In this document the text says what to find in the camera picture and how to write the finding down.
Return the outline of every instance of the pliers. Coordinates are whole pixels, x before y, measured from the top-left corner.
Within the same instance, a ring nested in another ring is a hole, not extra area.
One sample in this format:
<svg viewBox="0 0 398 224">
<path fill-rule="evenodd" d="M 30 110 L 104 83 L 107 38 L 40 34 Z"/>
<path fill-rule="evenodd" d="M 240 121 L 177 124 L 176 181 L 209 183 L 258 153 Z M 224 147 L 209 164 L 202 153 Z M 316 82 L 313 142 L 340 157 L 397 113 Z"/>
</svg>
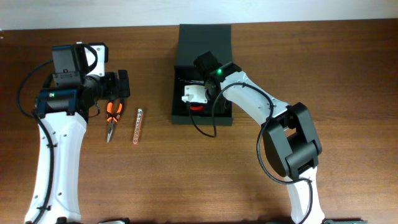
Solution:
<svg viewBox="0 0 398 224">
<path fill-rule="evenodd" d="M 113 108 L 113 100 L 109 101 L 108 105 L 106 106 L 106 120 L 109 122 L 108 137 L 106 138 L 106 142 L 109 142 L 111 140 L 114 125 L 118 123 L 118 121 L 122 116 L 122 113 L 124 111 L 124 98 L 120 98 L 119 107 L 115 114 L 112 113 L 112 108 Z"/>
</svg>

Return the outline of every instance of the wooden table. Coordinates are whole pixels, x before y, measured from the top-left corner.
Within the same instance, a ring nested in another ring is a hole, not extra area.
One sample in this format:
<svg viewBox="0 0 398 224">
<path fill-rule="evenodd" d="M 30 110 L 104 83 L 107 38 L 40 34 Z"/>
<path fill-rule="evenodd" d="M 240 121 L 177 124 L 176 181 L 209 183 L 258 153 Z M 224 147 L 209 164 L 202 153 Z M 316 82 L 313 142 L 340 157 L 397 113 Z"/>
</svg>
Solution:
<svg viewBox="0 0 398 224">
<path fill-rule="evenodd" d="M 106 113 L 90 119 L 81 147 L 82 222 L 234 222 L 289 217 L 285 186 L 261 170 L 259 126 L 233 108 L 232 127 L 209 139 L 170 122 L 178 26 L 4 31 L 0 40 L 0 222 L 22 223 L 32 198 L 39 132 L 16 91 L 51 46 L 105 42 L 107 71 L 129 72 L 131 97 L 106 143 Z M 398 219 L 398 20 L 233 25 L 234 61 L 280 100 L 311 111 L 323 152 L 317 184 L 328 218 Z M 52 66 L 22 91 L 30 110 Z M 136 109 L 144 132 L 132 144 Z"/>
</svg>

